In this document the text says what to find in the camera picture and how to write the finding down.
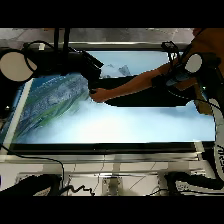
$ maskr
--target white circular disc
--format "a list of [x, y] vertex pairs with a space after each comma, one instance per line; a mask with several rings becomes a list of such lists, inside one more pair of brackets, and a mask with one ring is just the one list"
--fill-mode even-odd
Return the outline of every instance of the white circular disc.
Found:
[[[28, 59], [33, 70], [37, 66]], [[0, 60], [0, 69], [5, 77], [12, 81], [22, 82], [30, 78], [33, 72], [28, 68], [24, 55], [19, 52], [9, 52]]]
[[192, 55], [185, 66], [185, 69], [191, 73], [197, 72], [202, 65], [202, 58], [198, 54]]

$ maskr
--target fog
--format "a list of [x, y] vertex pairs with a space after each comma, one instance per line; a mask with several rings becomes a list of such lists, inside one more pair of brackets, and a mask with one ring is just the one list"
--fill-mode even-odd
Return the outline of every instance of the fog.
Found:
[[146, 143], [213, 141], [213, 117], [200, 115], [193, 102], [176, 108], [120, 108], [81, 101], [75, 114], [66, 113], [32, 132], [30, 143]]

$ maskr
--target person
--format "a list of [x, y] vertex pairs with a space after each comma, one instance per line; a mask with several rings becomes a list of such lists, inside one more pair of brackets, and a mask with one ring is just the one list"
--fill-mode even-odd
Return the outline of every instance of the person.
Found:
[[[196, 52], [213, 52], [221, 58], [221, 64], [219, 69], [224, 74], [224, 28], [193, 28], [194, 39], [191, 41], [188, 53], [183, 58], [183, 62], [186, 62], [190, 55]], [[116, 88], [105, 89], [96, 88], [95, 93], [90, 94], [91, 98], [98, 103], [106, 102], [114, 98], [127, 96], [130, 94], [136, 94], [152, 87], [152, 78], [167, 74], [170, 68], [170, 63], [161, 65], [160, 67], [143, 72], [130, 81], [120, 85]], [[175, 89], [184, 92], [187, 89], [194, 91], [197, 99], [203, 99], [199, 85], [195, 78], [180, 82], [175, 85]], [[212, 115], [210, 106], [204, 102], [194, 101], [199, 113]]]

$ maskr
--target forearm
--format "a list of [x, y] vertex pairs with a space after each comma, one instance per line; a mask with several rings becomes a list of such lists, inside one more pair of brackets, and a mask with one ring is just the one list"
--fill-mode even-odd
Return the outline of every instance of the forearm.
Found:
[[140, 92], [152, 86], [152, 78], [160, 75], [159, 70], [143, 72], [122, 86], [108, 90], [110, 99]]

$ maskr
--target sky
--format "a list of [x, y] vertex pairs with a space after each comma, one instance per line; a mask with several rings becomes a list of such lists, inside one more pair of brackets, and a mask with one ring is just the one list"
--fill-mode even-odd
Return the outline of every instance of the sky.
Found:
[[[104, 73], [110, 71], [105, 68], [109, 64], [115, 70], [127, 65], [131, 74], [137, 75], [168, 62], [164, 52], [89, 53], [105, 64]], [[31, 143], [214, 141], [215, 124], [213, 117], [199, 114], [193, 102], [175, 108], [120, 108], [89, 99], [80, 102], [80, 110], [75, 115], [66, 113], [29, 137]]]

